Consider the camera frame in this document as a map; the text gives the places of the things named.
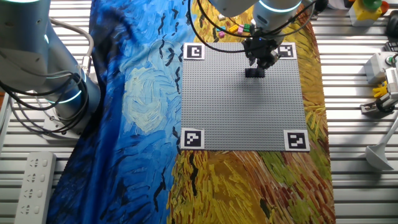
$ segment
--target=white robot component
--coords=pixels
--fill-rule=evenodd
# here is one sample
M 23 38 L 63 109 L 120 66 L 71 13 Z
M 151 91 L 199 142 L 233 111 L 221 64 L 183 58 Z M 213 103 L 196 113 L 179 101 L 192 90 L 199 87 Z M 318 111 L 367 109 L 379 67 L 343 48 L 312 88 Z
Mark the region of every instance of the white robot component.
M 39 132 L 65 134 L 71 129 L 79 134 L 100 102 L 100 89 L 87 74 L 93 41 L 86 34 L 90 50 L 79 65 L 55 34 L 49 9 L 50 0 L 0 1 L 0 86 L 16 101 L 16 93 L 34 90 L 28 94 L 43 96 L 51 104 L 48 108 L 56 109 L 65 127 Z

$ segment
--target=electrical outlet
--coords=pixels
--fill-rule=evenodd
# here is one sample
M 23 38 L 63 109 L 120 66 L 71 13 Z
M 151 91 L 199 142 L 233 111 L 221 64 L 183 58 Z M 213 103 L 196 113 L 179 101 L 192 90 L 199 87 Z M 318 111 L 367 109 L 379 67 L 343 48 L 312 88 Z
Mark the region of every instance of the electrical outlet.
M 56 160 L 51 152 L 28 155 L 15 224 L 45 224 Z
M 31 159 L 30 161 L 29 161 L 29 166 L 30 167 L 33 167 L 33 168 L 36 168 L 36 167 L 38 167 L 39 166 L 39 159 L 38 158 L 36 158 L 36 159 Z
M 33 189 L 24 191 L 24 198 L 32 198 L 33 197 Z
M 26 181 L 34 183 L 36 181 L 36 174 L 29 174 Z
M 30 205 L 23 205 L 20 209 L 19 209 L 20 213 L 23 215 L 28 215 L 30 212 Z

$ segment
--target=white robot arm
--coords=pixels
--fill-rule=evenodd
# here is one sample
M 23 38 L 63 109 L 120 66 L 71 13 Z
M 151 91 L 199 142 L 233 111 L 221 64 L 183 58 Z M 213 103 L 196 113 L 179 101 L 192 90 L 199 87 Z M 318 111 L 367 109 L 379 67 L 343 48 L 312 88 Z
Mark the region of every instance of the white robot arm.
M 294 22 L 297 9 L 312 6 L 312 14 L 322 12 L 328 0 L 209 0 L 222 15 L 234 17 L 254 5 L 251 37 L 243 42 L 246 57 L 259 69 L 267 69 L 279 59 L 274 50 L 282 43 L 282 29 Z
M 70 129 L 80 133 L 100 101 L 100 89 L 87 74 L 91 52 L 83 57 L 84 66 L 79 65 L 55 34 L 49 9 L 50 0 L 0 1 L 0 87 L 17 102 L 13 94 L 29 90 L 50 102 L 65 127 L 55 132 L 41 129 L 41 133 Z

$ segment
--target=baseplate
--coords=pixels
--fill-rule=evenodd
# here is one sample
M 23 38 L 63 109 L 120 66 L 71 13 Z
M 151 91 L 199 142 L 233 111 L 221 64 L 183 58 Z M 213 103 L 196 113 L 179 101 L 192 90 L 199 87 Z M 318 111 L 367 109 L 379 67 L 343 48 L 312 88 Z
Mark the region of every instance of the baseplate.
M 212 43 L 211 46 L 243 49 L 240 43 Z M 192 54 L 199 56 L 199 53 L 204 54 L 204 59 L 183 61 L 181 125 L 183 131 L 185 128 L 204 130 L 202 149 L 285 151 L 284 131 L 293 130 L 293 133 L 305 134 L 303 151 L 309 150 L 296 57 L 280 59 L 265 71 L 265 78 L 246 78 L 244 71 L 250 66 L 244 53 L 224 54 L 204 47 L 203 52 L 195 49 Z M 301 134 L 291 135 L 298 138 Z M 186 137 L 182 133 L 183 142 L 187 141 Z

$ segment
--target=wrinkled fabric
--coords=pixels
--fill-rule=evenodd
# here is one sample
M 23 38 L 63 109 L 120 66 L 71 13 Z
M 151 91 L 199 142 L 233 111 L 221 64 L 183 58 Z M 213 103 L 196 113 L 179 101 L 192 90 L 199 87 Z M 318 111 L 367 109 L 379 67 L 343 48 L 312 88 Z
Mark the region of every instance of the wrinkled fabric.
M 52 195 L 47 223 L 166 223 L 178 153 L 185 0 L 94 0 L 97 112 Z

